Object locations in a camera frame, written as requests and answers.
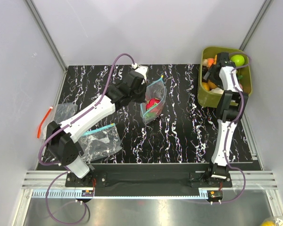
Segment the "red dragon fruit toy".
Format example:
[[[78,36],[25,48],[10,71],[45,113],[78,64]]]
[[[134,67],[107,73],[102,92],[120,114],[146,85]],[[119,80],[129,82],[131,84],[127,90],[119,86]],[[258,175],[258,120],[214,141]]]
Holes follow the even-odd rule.
[[[146,104],[146,117],[156,117],[159,116],[160,109],[157,105],[160,103],[160,99],[152,98]]]

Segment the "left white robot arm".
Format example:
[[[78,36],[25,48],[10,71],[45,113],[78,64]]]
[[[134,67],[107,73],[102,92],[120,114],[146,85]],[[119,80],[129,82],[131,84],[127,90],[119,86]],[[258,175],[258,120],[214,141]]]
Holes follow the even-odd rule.
[[[139,66],[125,74],[121,81],[110,85],[92,104],[73,117],[47,126],[47,148],[58,163],[76,176],[81,186],[92,182],[92,170],[80,156],[79,138],[102,119],[115,113],[129,103],[145,102],[146,81],[149,69]]]

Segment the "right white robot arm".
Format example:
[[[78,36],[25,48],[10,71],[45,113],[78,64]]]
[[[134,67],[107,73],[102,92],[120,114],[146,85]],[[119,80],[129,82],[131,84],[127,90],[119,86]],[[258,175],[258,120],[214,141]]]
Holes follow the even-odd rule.
[[[211,187],[220,187],[230,181],[229,163],[232,138],[238,122],[241,120],[249,95],[241,88],[236,72],[244,66],[236,66],[230,60],[230,53],[221,52],[216,55],[213,64],[203,76],[211,79],[223,93],[217,105],[218,135],[216,147],[206,170],[203,180]]]

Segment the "clear bag teal zipper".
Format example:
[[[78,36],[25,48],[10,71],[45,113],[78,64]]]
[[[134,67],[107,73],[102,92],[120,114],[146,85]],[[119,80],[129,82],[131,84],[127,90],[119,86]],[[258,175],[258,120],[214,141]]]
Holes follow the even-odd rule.
[[[167,88],[163,75],[146,88],[145,102],[140,104],[140,115],[144,124],[155,120],[162,113],[166,101]]]

